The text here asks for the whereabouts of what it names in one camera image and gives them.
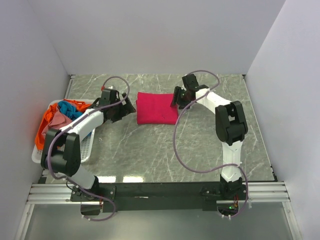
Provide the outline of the magenta t shirt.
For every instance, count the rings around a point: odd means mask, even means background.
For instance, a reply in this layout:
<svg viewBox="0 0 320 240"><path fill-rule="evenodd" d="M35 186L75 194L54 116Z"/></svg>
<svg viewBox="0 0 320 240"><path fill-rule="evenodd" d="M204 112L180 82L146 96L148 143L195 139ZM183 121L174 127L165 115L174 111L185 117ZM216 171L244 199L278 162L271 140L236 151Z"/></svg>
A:
<svg viewBox="0 0 320 240"><path fill-rule="evenodd" d="M136 121L138 125L175 125L178 119L177 107L171 106L173 93L138 92L136 100Z"/></svg>

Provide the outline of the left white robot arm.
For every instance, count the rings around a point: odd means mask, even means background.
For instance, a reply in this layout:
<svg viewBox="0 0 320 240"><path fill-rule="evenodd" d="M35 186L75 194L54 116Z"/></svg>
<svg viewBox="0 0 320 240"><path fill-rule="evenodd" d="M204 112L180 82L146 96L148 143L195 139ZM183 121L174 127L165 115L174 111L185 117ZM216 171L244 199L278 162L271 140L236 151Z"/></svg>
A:
<svg viewBox="0 0 320 240"><path fill-rule="evenodd" d="M41 166L82 187L82 195L88 201L96 200L100 195L99 179L81 165L81 142L106 121L114 123L135 112L126 93L120 94L118 90L104 87L101 97L80 117L60 129L47 131Z"/></svg>

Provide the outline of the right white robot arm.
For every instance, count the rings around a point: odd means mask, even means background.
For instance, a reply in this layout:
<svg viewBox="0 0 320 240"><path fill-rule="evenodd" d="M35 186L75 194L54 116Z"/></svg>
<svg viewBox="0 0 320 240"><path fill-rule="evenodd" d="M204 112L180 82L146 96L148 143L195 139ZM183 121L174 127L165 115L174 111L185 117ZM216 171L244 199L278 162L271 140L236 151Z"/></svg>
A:
<svg viewBox="0 0 320 240"><path fill-rule="evenodd" d="M216 74L206 71L217 79L213 87L208 87L198 83L195 73L197 71L183 76L183 87L176 86L174 89L170 106L181 110L173 130L174 154L183 167L194 173L204 174L221 169L219 193L222 198L230 200L238 192L246 190L242 180L245 173L241 169L241 150L248 133L248 125L243 105L240 101L230 101L213 92L213 89L220 84L220 79ZM223 164L211 170L195 170L187 167L177 152L178 123L183 114L196 103L206 107L215 115L215 132L222 144Z"/></svg>

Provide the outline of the white plastic laundry basket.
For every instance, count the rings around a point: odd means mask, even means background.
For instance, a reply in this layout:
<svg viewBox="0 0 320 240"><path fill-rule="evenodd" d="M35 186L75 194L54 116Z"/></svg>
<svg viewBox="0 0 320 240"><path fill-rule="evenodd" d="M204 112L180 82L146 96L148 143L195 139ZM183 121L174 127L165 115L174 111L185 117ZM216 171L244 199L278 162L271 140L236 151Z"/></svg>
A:
<svg viewBox="0 0 320 240"><path fill-rule="evenodd" d="M93 129L80 143L81 162L84 163L89 160L93 141L95 137L95 129ZM32 151L31 159L34 163L41 163L42 150L35 145Z"/></svg>

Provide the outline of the teal t shirt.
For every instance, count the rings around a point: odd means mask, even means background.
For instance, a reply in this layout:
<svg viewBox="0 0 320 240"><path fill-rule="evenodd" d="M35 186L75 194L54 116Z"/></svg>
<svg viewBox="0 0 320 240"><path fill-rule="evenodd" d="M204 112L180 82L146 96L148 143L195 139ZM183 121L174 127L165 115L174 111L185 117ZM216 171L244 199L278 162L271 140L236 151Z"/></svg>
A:
<svg viewBox="0 0 320 240"><path fill-rule="evenodd" d="M83 113L78 111L76 106L68 101L62 100L57 104L59 111L70 120L79 118Z"/></svg>

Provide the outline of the dusty pink t shirt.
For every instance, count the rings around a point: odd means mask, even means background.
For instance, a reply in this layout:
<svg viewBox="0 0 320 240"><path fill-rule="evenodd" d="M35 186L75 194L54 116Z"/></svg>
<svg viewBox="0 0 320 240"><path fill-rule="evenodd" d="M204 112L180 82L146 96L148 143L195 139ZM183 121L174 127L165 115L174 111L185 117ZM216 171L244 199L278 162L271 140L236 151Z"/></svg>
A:
<svg viewBox="0 0 320 240"><path fill-rule="evenodd" d="M65 127L67 125L69 125L72 122L72 120L70 118L68 118L66 115L62 114L61 112L56 112L53 115L52 120L44 127L44 129L42 130L41 135L43 137L46 136L48 130L50 129L60 129L62 127Z"/></svg>

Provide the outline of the orange t shirt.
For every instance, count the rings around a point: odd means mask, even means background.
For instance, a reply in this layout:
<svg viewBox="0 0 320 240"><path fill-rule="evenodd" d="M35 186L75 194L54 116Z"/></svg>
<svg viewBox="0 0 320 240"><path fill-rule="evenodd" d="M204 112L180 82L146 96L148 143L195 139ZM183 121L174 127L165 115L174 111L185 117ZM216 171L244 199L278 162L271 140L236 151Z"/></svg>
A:
<svg viewBox="0 0 320 240"><path fill-rule="evenodd" d="M60 101L67 101L69 103L72 103L73 105L76 106L77 110L82 113L82 115L90 106L90 104L85 103L84 101L77 101L77 100L71 100L71 99L63 99ZM58 107L58 102L51 104L42 116L42 120L41 120L40 126L38 128L38 131L37 131L37 134L36 134L35 140L34 140L35 145L39 150L43 150L44 144L45 144L45 137L42 136L43 129L52 120L54 114L56 112L60 112L59 107Z"/></svg>

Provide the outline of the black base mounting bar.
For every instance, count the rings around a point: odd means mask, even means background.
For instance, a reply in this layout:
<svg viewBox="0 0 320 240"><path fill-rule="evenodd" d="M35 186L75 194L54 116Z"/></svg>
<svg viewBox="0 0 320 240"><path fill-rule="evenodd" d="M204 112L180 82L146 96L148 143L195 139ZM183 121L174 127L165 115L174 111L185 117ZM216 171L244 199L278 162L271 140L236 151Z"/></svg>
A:
<svg viewBox="0 0 320 240"><path fill-rule="evenodd" d="M115 203L116 211L216 211L219 201L246 198L247 187L236 189L213 182L101 183L98 196Z"/></svg>

